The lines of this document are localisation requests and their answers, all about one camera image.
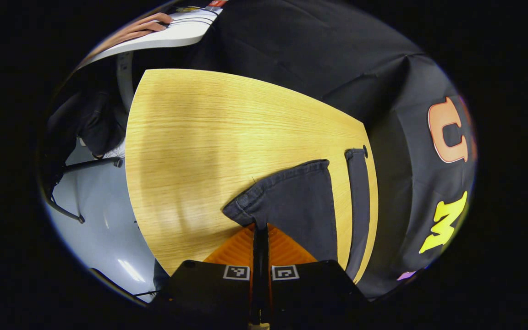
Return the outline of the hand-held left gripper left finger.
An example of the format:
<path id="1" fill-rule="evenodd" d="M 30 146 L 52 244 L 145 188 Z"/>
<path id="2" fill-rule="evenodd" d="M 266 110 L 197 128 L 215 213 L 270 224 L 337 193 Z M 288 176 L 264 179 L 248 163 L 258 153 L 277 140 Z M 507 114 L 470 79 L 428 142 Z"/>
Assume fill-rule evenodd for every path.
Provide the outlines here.
<path id="1" fill-rule="evenodd" d="M 151 303 L 172 330 L 251 330 L 254 226 L 203 261 L 187 259 Z"/>

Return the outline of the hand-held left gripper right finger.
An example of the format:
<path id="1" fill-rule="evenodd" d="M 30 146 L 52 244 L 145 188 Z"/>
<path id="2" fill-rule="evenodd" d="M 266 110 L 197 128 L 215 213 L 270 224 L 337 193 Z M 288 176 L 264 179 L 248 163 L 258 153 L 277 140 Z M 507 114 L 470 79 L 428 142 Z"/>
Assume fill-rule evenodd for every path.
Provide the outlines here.
<path id="1" fill-rule="evenodd" d="M 273 225 L 261 230 L 266 330 L 363 330 L 368 300 L 335 260 L 317 260 Z"/>

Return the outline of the black jeans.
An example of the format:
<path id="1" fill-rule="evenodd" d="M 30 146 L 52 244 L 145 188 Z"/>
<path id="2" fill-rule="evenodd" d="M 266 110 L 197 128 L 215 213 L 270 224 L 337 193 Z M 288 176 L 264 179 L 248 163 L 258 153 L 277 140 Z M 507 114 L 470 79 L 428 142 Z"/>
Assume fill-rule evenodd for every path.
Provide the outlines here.
<path id="1" fill-rule="evenodd" d="M 361 270 L 369 238 L 370 194 L 363 148 L 344 153 L 352 202 L 352 235 L 346 274 Z M 273 173 L 226 204 L 222 213 L 245 227 L 273 225 L 288 234 L 315 259 L 337 259 L 336 208 L 328 159 L 314 159 Z"/>

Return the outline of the black chair base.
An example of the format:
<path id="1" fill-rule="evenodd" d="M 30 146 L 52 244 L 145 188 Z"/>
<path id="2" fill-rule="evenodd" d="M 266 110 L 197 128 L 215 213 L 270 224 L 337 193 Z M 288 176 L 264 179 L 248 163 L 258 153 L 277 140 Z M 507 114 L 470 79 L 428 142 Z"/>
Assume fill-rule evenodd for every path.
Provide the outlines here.
<path id="1" fill-rule="evenodd" d="M 57 204 L 55 197 L 53 197 L 53 190 L 59 184 L 66 173 L 81 171 L 93 167 L 111 164 L 114 167 L 120 168 L 124 165 L 124 159 L 119 157 L 110 157 L 106 159 L 94 159 L 73 165 L 66 165 L 65 161 L 60 159 L 44 159 L 44 165 L 41 171 L 42 187 L 44 192 L 44 200 L 46 204 L 61 215 L 74 219 L 80 224 L 85 223 L 85 219 L 81 214 L 73 214 Z"/>

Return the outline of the black backdrop cloth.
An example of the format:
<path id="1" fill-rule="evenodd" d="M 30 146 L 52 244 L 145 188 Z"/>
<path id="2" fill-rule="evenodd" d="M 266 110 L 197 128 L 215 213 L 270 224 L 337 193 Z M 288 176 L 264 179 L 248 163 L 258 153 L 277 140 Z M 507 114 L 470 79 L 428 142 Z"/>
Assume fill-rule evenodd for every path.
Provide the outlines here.
<path id="1" fill-rule="evenodd" d="M 376 299 L 428 267 L 463 223 L 477 161 L 467 105 L 419 46 L 348 3 L 232 0 L 181 69 L 141 77 L 126 181 L 144 239 L 172 273 L 239 232 L 222 213 L 238 194 L 327 159 L 346 268 L 345 152 L 364 145 L 371 220 L 354 282 Z"/>

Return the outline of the white desk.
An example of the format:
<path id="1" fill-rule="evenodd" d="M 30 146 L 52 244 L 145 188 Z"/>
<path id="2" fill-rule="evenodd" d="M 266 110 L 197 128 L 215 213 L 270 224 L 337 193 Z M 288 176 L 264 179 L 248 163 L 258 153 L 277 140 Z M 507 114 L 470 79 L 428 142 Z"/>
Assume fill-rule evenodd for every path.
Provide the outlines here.
<path id="1" fill-rule="evenodd" d="M 115 72 L 120 96 L 125 109 L 130 110 L 135 94 L 132 79 L 134 52 L 156 48 L 177 48 L 198 43 L 223 12 L 226 2 L 227 0 L 215 0 L 206 7 L 175 5 L 174 13 L 169 14 L 175 21 L 163 31 L 116 44 L 89 60 L 82 61 L 77 69 L 104 58 L 115 57 Z"/>

